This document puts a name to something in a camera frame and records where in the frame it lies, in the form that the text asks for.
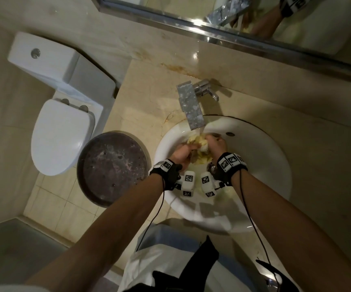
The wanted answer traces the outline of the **white toilet tank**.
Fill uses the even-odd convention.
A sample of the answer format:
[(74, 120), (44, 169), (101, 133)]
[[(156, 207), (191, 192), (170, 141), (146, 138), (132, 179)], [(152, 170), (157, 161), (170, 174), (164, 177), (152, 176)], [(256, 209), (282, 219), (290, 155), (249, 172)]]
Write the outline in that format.
[[(31, 50), (38, 48), (38, 59)], [(112, 108), (115, 82), (73, 48), (33, 34), (18, 32), (8, 61), (56, 91), (81, 102)]]

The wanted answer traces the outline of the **chrome square faucet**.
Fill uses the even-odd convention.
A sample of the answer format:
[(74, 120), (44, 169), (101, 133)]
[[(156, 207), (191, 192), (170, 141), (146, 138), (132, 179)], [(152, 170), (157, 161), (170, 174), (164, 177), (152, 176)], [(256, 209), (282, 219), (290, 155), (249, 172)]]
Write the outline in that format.
[(193, 131), (205, 127), (206, 123), (198, 98), (208, 94), (216, 102), (219, 101), (219, 96), (213, 91), (209, 80), (204, 79), (195, 84), (187, 81), (177, 85), (176, 89), (179, 95), (180, 107), (186, 115), (190, 130)]

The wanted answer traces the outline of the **black left wrist band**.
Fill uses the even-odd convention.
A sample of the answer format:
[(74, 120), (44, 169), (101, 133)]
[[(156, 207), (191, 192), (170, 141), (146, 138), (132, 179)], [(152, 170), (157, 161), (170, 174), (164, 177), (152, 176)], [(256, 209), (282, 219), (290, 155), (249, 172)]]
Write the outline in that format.
[(158, 174), (162, 177), (164, 191), (173, 191), (176, 183), (181, 179), (180, 171), (183, 165), (164, 159), (156, 163), (149, 171), (149, 175)]

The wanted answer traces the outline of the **white round sink basin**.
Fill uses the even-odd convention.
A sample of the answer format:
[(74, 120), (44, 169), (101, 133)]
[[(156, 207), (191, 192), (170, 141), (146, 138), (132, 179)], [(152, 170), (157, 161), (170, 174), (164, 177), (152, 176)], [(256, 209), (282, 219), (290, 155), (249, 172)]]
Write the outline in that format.
[[(289, 163), (274, 140), (258, 127), (226, 116), (204, 116), (204, 133), (217, 133), (227, 142), (230, 152), (239, 154), (248, 171), (258, 180), (289, 200), (292, 172)], [(245, 207), (232, 187), (218, 189), (208, 197), (201, 188), (200, 174), (207, 171), (208, 162), (191, 163), (188, 170), (196, 173), (192, 197), (178, 189), (166, 191), (165, 201), (182, 218), (218, 232), (248, 232), (252, 224)]]

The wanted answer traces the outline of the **person's right forearm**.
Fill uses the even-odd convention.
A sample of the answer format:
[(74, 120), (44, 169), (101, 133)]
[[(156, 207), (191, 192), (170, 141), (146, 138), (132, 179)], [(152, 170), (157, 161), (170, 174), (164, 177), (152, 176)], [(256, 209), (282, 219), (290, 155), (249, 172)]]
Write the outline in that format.
[(231, 178), (259, 231), (305, 292), (351, 292), (351, 262), (307, 215), (242, 169)]

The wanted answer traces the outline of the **person's white shirt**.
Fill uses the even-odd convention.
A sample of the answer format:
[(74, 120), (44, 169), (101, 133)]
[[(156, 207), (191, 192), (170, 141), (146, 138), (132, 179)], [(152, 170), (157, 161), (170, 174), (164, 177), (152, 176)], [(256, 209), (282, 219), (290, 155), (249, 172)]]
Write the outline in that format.
[(148, 227), (126, 264), (118, 292), (267, 292), (258, 271), (219, 252), (207, 235)]

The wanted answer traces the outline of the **round dark metal basin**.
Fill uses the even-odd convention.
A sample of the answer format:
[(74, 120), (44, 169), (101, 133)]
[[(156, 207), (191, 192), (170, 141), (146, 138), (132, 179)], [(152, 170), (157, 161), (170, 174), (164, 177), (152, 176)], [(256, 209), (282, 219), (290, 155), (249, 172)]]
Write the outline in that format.
[(134, 135), (104, 132), (88, 142), (78, 158), (78, 185), (92, 203), (107, 208), (148, 176), (149, 153)]

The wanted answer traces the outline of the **wall mirror with metal frame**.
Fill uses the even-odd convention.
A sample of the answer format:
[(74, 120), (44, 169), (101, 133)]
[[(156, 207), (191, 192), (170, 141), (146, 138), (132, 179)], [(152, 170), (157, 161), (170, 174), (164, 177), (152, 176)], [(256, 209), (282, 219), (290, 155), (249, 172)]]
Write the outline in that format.
[(99, 12), (351, 81), (351, 0), (92, 0)]

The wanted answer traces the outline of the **person's left forearm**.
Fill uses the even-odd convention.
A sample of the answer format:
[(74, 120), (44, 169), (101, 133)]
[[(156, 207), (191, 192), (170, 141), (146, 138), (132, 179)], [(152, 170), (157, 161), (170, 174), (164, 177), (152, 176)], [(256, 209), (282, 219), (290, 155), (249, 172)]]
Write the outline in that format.
[(75, 245), (27, 280), (50, 292), (86, 292), (117, 262), (163, 193), (158, 174), (132, 186)]

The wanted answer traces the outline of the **black wrist band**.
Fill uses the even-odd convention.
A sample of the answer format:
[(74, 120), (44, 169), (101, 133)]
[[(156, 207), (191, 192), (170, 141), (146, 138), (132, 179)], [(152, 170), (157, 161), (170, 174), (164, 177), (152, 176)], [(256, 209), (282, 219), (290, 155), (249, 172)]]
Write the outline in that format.
[(162, 177), (164, 191), (173, 191), (176, 183), (181, 179), (180, 171), (183, 165), (164, 159), (156, 163), (149, 171), (149, 175), (158, 174)]
[(232, 186), (232, 176), (242, 169), (248, 171), (247, 164), (242, 157), (237, 153), (225, 152), (219, 157), (216, 163), (216, 170), (212, 176), (225, 186)]

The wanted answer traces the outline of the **yellow wet cloth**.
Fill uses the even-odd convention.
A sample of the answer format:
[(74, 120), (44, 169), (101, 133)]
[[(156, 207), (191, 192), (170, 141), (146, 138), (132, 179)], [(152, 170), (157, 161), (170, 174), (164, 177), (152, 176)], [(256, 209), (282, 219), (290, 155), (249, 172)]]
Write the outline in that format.
[(199, 148), (191, 153), (191, 163), (203, 165), (212, 162), (212, 154), (209, 150), (205, 133), (191, 135), (187, 140), (187, 144), (199, 144)]

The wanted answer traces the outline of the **white toilet lid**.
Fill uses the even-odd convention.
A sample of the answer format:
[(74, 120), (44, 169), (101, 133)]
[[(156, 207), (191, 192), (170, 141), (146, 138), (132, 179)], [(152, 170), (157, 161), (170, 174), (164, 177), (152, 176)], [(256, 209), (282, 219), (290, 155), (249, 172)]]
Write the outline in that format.
[(46, 176), (67, 171), (76, 164), (94, 127), (91, 113), (56, 99), (47, 100), (31, 137), (31, 157), (36, 169)]

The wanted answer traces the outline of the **black right wrist band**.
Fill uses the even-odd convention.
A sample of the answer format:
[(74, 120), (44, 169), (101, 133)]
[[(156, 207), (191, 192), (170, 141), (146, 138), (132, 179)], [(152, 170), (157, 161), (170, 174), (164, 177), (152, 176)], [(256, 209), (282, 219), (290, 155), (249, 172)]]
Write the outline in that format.
[(248, 171), (247, 164), (242, 157), (237, 153), (225, 152), (219, 157), (216, 163), (216, 170), (212, 176), (225, 186), (232, 186), (232, 176), (242, 169)]

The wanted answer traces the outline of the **person's right hand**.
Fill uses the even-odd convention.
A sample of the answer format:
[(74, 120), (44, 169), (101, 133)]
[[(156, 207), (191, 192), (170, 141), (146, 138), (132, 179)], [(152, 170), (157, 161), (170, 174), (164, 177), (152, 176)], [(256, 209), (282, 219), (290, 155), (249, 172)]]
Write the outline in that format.
[(212, 161), (216, 165), (219, 158), (228, 152), (227, 143), (208, 143), (208, 149), (212, 155)]

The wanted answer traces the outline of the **person's left hand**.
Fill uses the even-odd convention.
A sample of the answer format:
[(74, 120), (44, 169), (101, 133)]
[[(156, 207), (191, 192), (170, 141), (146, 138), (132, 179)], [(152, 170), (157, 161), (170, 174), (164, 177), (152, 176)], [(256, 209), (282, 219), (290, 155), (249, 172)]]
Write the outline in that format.
[(183, 145), (185, 143), (181, 143), (179, 144), (175, 151), (173, 152), (173, 154), (169, 157), (169, 159), (175, 163), (175, 164), (179, 164), (182, 165), (182, 169), (180, 172), (184, 172), (187, 170), (190, 162), (191, 162), (191, 155), (192, 152), (184, 152), (183, 151)]

